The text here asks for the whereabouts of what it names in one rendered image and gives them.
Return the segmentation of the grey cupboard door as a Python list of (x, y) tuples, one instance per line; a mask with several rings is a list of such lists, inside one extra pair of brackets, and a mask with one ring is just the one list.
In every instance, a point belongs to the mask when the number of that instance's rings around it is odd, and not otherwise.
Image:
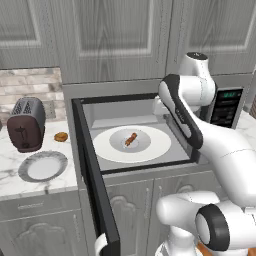
[[(147, 219), (144, 218), (146, 188), (151, 192)], [(120, 235), (121, 256), (146, 256), (152, 190), (152, 180), (107, 186)]]
[(62, 82), (161, 78), (172, 0), (52, 0)]
[(155, 256), (157, 248), (166, 240), (170, 231), (168, 226), (160, 223), (156, 214), (156, 203), (158, 201), (159, 191), (158, 187), (160, 185), (163, 189), (162, 196), (198, 190), (213, 191), (220, 199), (225, 196), (212, 171), (156, 179), (154, 181), (151, 206), (147, 256)]
[[(76, 238), (74, 214), (80, 242)], [(81, 210), (1, 221), (0, 252), (3, 256), (88, 256)]]
[(0, 0), (0, 69), (56, 66), (50, 0)]
[(213, 75), (256, 68), (256, 0), (173, 0), (166, 71), (188, 52), (208, 56)]

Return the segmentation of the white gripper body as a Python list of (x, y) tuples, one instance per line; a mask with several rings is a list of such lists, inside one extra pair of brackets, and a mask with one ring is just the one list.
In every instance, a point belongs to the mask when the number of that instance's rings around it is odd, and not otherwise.
[(165, 115), (168, 113), (169, 113), (169, 111), (165, 107), (165, 105), (162, 103), (160, 97), (156, 96), (154, 98), (154, 102), (153, 102), (153, 114), (154, 115)]

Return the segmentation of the grey wall socket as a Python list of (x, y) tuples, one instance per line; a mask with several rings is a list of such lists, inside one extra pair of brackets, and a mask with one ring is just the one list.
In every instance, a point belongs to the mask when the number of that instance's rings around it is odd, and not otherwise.
[(45, 101), (44, 102), (44, 109), (45, 109), (47, 119), (54, 119), (56, 117), (53, 101)]

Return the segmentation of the brown bread roll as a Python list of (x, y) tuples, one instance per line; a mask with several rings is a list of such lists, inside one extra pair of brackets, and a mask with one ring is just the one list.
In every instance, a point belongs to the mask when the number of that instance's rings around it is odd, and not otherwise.
[(65, 132), (59, 132), (54, 135), (54, 140), (58, 142), (65, 142), (68, 139), (68, 134)]

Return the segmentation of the grey upper cupboard door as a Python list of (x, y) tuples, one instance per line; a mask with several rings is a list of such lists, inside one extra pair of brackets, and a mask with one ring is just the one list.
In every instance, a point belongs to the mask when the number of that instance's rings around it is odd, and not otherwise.
[(208, 56), (213, 75), (256, 68), (256, 0), (173, 0), (166, 71), (188, 52)]
[(62, 82), (161, 78), (172, 0), (52, 0)]
[(0, 0), (0, 69), (56, 66), (50, 0)]

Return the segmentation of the grey drawer front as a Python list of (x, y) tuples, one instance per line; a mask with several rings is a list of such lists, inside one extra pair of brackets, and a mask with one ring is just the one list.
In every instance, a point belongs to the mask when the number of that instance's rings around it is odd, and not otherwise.
[(79, 207), (77, 191), (0, 201), (0, 221), (73, 210)]

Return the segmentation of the grey microwave oven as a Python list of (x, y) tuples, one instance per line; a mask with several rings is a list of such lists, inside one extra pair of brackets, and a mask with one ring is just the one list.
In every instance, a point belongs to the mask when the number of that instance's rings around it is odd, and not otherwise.
[[(251, 85), (253, 83), (253, 74), (218, 75), (214, 76), (213, 79), (217, 83), (217, 86), (220, 90), (243, 90), (238, 104), (237, 112), (232, 122), (232, 127), (236, 128), (237, 125), (242, 124), (243, 119), (248, 119), (250, 122), (252, 122), (253, 119), (243, 111), (243, 108), (250, 107), (250, 104), (247, 103), (247, 94), (250, 92)], [(150, 79), (104, 83), (67, 84), (63, 86), (73, 159), (78, 188), (80, 190), (86, 188), (86, 183), (83, 180), (80, 168), (80, 149), (77, 146), (76, 123), (74, 120), (72, 100), (88, 100), (90, 98), (98, 98), (103, 102), (107, 102), (108, 100), (117, 99), (124, 101), (126, 98), (131, 100), (141, 100), (147, 97), (152, 98), (157, 94), (159, 83), (159, 79)], [(153, 164), (149, 164), (145, 167), (117, 168), (102, 171), (102, 176), (107, 186), (136, 182), (140, 180), (208, 172), (212, 170), (212, 166), (207, 161), (207, 159), (203, 157), (198, 151), (193, 150), (190, 146), (187, 145), (187, 142), (182, 137), (181, 132), (178, 130), (177, 125), (174, 124), (173, 120), (171, 118), (167, 118), (167, 121), (170, 122), (171, 131), (174, 134), (174, 137), (178, 140), (180, 147), (185, 150), (189, 159), (179, 160), (178, 158), (175, 158), (174, 161), (167, 165), (158, 164), (154, 166)]]

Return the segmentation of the white microwave turntable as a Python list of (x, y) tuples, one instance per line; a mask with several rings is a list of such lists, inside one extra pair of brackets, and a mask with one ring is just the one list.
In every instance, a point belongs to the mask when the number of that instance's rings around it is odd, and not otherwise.
[[(135, 128), (145, 132), (151, 139), (149, 147), (138, 153), (125, 153), (114, 149), (109, 139), (114, 132), (124, 128)], [(171, 139), (165, 132), (150, 126), (128, 125), (111, 128), (98, 134), (93, 140), (93, 145), (96, 154), (105, 160), (118, 163), (142, 163), (164, 155), (171, 147)]]

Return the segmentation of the dark brown toaster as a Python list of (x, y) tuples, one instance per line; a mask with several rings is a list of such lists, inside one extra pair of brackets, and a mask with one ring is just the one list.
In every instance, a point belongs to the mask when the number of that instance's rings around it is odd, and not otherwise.
[(20, 153), (39, 150), (43, 143), (45, 121), (45, 109), (40, 99), (20, 98), (7, 120), (7, 130), (13, 146)]

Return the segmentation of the brown kebab skewer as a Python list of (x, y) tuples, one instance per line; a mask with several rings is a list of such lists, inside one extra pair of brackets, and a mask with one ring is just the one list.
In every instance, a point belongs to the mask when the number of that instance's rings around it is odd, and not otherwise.
[(132, 135), (125, 141), (125, 145), (129, 146), (137, 137), (137, 133), (132, 133)]

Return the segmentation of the grey lower cupboard door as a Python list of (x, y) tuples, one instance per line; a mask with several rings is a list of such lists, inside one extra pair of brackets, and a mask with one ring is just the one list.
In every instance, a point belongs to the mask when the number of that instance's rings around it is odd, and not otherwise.
[[(74, 214), (80, 242), (76, 238)], [(0, 252), (3, 256), (88, 256), (81, 210), (1, 221)]]
[(160, 223), (156, 214), (156, 203), (158, 201), (159, 191), (158, 187), (160, 185), (163, 189), (162, 196), (198, 190), (213, 191), (220, 199), (225, 196), (212, 171), (156, 179), (154, 181), (151, 206), (147, 256), (155, 256), (157, 248), (166, 240), (170, 231), (168, 226)]
[[(146, 188), (151, 192), (147, 219), (144, 218)], [(107, 186), (120, 235), (121, 256), (146, 256), (152, 190), (152, 180)]]

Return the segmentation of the small grey plate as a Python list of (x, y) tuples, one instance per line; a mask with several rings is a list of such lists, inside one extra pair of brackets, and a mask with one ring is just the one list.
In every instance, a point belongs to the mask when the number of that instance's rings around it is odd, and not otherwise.
[[(137, 137), (130, 143), (129, 146), (125, 142), (135, 133)], [(124, 128), (119, 131), (114, 132), (110, 139), (110, 145), (120, 151), (125, 153), (138, 153), (149, 147), (151, 144), (150, 137), (143, 131), (135, 128)]]

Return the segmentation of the grey rimmed white plate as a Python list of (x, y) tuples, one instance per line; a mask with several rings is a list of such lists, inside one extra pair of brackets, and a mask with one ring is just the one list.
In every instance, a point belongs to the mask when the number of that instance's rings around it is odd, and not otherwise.
[(68, 165), (67, 157), (58, 151), (42, 151), (26, 158), (18, 169), (27, 182), (48, 182), (61, 175)]

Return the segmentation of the black microwave door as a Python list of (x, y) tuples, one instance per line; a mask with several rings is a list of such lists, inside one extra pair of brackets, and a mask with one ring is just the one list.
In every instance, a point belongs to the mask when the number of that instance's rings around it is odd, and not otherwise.
[(87, 187), (96, 239), (105, 233), (108, 245), (100, 256), (121, 256), (121, 241), (80, 99), (72, 99), (80, 170)]

